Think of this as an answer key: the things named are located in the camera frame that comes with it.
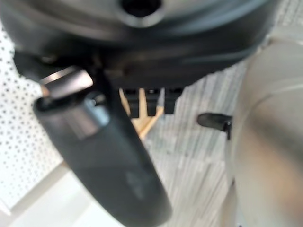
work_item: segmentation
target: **black clip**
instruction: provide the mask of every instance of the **black clip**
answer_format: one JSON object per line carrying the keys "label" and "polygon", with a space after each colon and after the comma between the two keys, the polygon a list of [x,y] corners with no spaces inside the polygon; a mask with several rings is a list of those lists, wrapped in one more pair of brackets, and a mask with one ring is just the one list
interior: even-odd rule
{"label": "black clip", "polygon": [[139,118],[139,90],[138,89],[127,89],[124,90],[124,96],[128,101],[129,109],[130,109],[130,118]]}
{"label": "black clip", "polygon": [[207,128],[217,129],[227,133],[227,139],[231,139],[232,116],[219,113],[202,113],[198,116],[199,125]]}
{"label": "black clip", "polygon": [[147,116],[153,117],[157,113],[158,99],[160,96],[159,89],[145,89]]}
{"label": "black clip", "polygon": [[177,99],[182,95],[183,88],[165,89],[164,113],[174,114]]}

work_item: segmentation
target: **black cylindrical handle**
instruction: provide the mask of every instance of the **black cylindrical handle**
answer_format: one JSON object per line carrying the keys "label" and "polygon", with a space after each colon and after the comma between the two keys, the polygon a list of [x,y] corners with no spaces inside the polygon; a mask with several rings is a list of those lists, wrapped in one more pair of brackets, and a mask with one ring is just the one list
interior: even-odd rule
{"label": "black cylindrical handle", "polygon": [[92,92],[77,101],[34,111],[72,171],[95,199],[127,227],[155,227],[171,207],[152,161],[121,100]]}

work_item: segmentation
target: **screw hole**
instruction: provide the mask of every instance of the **screw hole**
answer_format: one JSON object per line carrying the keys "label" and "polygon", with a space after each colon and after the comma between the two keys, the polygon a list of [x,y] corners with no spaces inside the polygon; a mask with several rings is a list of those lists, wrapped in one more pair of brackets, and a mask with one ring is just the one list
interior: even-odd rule
{"label": "screw hole", "polygon": [[156,12],[162,5],[161,0],[122,0],[125,12],[134,17],[147,17]]}

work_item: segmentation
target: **gray carpet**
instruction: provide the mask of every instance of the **gray carpet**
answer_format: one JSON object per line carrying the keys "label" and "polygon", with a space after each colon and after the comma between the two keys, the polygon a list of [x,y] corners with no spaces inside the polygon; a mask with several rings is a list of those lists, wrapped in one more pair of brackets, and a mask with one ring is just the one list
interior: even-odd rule
{"label": "gray carpet", "polygon": [[[284,0],[276,23],[303,26],[303,0]],[[166,227],[217,226],[218,210],[227,193],[225,134],[199,127],[196,117],[203,112],[232,114],[246,64],[186,88],[175,115],[162,116],[145,139],[174,209]]]}

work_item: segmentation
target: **perforated white panel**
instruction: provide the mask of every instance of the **perforated white panel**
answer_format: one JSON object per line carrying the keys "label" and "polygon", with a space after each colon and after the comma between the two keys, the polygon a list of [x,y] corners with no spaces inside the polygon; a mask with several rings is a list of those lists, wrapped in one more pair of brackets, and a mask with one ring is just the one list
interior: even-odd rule
{"label": "perforated white panel", "polygon": [[40,87],[18,75],[13,54],[0,23],[0,201],[8,208],[62,161],[32,111]]}

